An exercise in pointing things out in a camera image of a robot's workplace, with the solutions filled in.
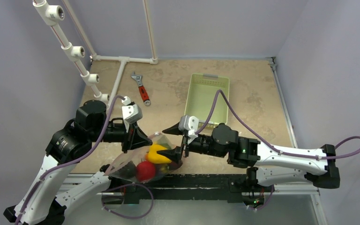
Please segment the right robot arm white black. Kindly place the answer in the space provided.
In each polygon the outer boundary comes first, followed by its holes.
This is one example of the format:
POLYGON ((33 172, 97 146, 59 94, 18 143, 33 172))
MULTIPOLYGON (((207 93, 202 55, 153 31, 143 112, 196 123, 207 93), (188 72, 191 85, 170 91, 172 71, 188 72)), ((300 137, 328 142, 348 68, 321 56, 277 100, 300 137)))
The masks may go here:
POLYGON ((244 184, 251 191, 275 183, 311 182, 317 188, 336 189, 340 173, 336 166, 335 146, 326 144, 318 149, 297 149, 242 137, 224 123, 213 128, 211 135, 197 135, 179 124, 165 129, 164 134, 182 135, 182 143, 157 154, 180 162, 190 152, 218 158, 247 171, 244 184))

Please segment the clear zip top bag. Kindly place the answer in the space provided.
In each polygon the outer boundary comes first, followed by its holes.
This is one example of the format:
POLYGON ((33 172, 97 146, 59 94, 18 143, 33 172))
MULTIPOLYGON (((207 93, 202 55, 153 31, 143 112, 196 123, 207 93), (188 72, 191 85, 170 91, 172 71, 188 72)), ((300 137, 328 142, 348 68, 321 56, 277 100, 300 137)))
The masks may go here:
POLYGON ((159 150, 175 148, 166 135, 156 132, 149 138, 152 140, 151 146, 121 153, 108 166, 104 175, 134 183, 147 183, 159 180, 182 166, 182 161, 176 163, 158 154, 159 150))

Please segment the green perforated basket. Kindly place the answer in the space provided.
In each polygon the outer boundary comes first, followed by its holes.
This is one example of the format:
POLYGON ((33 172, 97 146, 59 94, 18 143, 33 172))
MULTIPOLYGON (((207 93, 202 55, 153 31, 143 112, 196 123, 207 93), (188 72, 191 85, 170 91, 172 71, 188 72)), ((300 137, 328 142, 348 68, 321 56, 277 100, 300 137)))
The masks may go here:
MULTIPOLYGON (((202 125, 207 119, 215 94, 222 90, 229 99, 230 79, 224 76, 194 73, 191 75, 185 115, 195 116, 202 125)), ((229 108, 221 96, 218 96, 213 114, 209 120, 207 128, 214 128, 219 123, 228 122, 229 108)))

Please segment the dark purple plum toy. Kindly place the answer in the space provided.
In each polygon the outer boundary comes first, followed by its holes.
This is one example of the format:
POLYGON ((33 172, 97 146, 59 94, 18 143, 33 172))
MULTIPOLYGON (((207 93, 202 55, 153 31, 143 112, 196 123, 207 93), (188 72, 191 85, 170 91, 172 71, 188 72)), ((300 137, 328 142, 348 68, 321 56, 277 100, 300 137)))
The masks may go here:
POLYGON ((137 169, 133 162, 127 163, 121 169, 118 170, 118 175, 123 179, 132 179, 136 176, 137 169))

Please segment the yellow lemon toy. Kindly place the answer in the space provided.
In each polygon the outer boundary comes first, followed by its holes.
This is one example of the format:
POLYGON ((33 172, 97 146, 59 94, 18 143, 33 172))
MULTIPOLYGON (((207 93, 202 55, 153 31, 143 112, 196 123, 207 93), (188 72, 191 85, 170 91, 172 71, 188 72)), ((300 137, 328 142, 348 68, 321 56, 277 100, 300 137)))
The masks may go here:
POLYGON ((159 144, 152 144, 145 159, 153 164, 169 164, 172 161, 164 156, 157 154, 158 150, 167 150, 168 148, 159 144))

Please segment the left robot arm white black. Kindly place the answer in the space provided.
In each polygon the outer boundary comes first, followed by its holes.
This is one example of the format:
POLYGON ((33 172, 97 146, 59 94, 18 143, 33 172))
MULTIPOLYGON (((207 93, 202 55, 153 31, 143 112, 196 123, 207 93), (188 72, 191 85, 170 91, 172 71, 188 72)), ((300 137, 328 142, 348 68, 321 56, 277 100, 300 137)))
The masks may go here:
POLYGON ((120 177, 104 176, 101 167, 89 180, 59 193, 62 183, 75 166, 101 142, 120 143, 123 152, 149 146, 152 141, 139 128, 141 108, 122 97, 122 117, 111 119, 112 108, 99 100, 89 100, 76 111, 63 129, 53 134, 41 168, 24 198, 5 209, 4 216, 17 225, 61 225, 77 207, 98 192, 117 191, 120 177))

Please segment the red tomato toy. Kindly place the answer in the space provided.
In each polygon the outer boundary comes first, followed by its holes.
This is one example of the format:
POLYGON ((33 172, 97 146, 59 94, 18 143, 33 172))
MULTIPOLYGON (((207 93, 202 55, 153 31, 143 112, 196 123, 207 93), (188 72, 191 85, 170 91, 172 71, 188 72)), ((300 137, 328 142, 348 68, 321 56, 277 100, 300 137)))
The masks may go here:
POLYGON ((136 178, 139 182, 151 180, 155 177, 156 168, 153 163, 149 161, 140 162, 136 166, 136 178))

